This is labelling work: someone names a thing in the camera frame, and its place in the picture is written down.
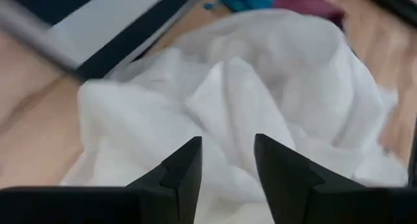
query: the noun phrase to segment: wooden surface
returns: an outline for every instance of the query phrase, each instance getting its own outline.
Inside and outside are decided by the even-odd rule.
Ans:
[[[201,0],[149,51],[212,23],[229,11],[203,9]],[[377,82],[397,88],[399,105],[381,143],[408,161],[417,112],[417,33],[368,0],[329,0],[346,10],[351,46]],[[63,76],[31,51],[0,34],[0,188],[53,185],[82,151],[76,92],[79,83]]]

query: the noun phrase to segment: white cloth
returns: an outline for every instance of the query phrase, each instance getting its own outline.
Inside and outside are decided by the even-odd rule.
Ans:
[[[364,184],[407,181],[405,166],[377,144],[396,95],[329,21],[286,10],[235,14],[111,78],[79,90],[85,152],[63,184],[127,185],[201,135],[195,222],[272,223],[256,133]]]

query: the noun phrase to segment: maroon cloth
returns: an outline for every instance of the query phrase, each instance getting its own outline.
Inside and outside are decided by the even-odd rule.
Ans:
[[[320,16],[342,29],[344,11],[324,0],[276,0],[275,8],[284,8],[301,14]]]

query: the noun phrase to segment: wooden floor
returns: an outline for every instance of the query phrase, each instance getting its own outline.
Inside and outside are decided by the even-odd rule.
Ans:
[[[417,113],[417,32],[368,0],[328,0],[347,12],[351,46],[378,83],[396,88],[399,104],[381,137],[407,163]],[[201,0],[151,49],[218,20],[229,11],[203,9]],[[0,188],[56,184],[82,148],[76,92],[79,83],[0,33]]]

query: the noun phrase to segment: purple fabric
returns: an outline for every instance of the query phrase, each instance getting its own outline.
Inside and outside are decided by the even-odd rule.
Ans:
[[[301,14],[320,16],[332,21],[340,29],[343,29],[344,11],[324,0],[276,0],[274,7],[292,10]]]

